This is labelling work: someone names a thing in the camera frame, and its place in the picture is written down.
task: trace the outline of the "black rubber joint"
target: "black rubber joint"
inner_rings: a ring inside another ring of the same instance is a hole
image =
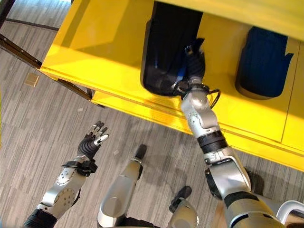
[[[57,218],[41,209],[35,209],[23,224],[24,228],[53,228]]]
[[[253,195],[250,192],[238,191],[238,192],[227,195],[224,199],[224,202],[226,204],[226,207],[228,208],[233,202],[235,202],[237,200],[241,200],[241,199],[252,199],[252,200],[259,201],[258,197],[256,197],[255,195]]]
[[[225,137],[221,131],[212,132],[210,134],[198,138],[199,146],[203,153],[209,153],[225,147],[228,147]]]

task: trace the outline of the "yellow panel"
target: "yellow panel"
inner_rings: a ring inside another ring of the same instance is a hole
[[[177,116],[164,113],[160,110],[154,109],[154,107],[144,106],[133,101],[128,101],[123,97],[119,98],[110,95],[107,92],[102,93],[98,91],[95,92],[92,102],[191,134],[185,118],[179,118]],[[304,171],[303,151],[283,146],[262,137],[254,138],[254,135],[250,134],[244,137],[246,134],[245,132],[229,128],[224,124],[221,124],[220,126],[221,128],[226,127],[229,129],[229,131],[225,130],[224,135],[228,144],[234,148]]]
[[[304,0],[161,0],[304,40]]]
[[[304,151],[304,43],[301,42],[282,143]]]

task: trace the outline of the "yellow shelf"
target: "yellow shelf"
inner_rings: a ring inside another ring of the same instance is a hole
[[[304,40],[304,0],[161,0]]]
[[[41,71],[53,79],[96,90],[94,103],[190,133],[178,97],[153,95],[140,84],[145,26],[152,7],[152,0],[121,0],[119,5],[110,0],[75,0]],[[296,72],[301,68],[297,66],[300,42],[288,39],[286,51],[294,56],[283,93],[264,101],[249,99],[236,91],[234,81],[250,28],[233,20],[203,15],[198,36],[205,38],[204,83],[222,91],[214,111],[230,145],[304,171],[304,140],[292,143],[293,134],[304,133],[301,129],[296,129],[296,133],[289,130],[289,136],[285,136],[285,128],[298,123],[290,115],[293,106],[289,104],[304,99],[303,94],[295,96],[293,91],[294,82],[301,83],[298,77],[302,77]],[[300,112],[296,117],[303,120],[304,114]]]

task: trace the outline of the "small tag on floor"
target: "small tag on floor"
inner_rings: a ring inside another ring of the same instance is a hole
[[[28,73],[28,75],[24,81],[24,84],[35,87],[37,85],[38,80],[39,80],[39,75],[36,75],[34,73]]]

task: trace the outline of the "robot forearm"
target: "robot forearm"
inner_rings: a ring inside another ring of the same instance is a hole
[[[44,194],[42,201],[23,224],[25,228],[52,228],[64,213],[79,199],[80,189],[86,177],[97,169],[94,155],[103,141],[107,128],[101,121],[93,125],[78,147],[78,155],[73,161],[62,165],[63,170],[54,185]]]

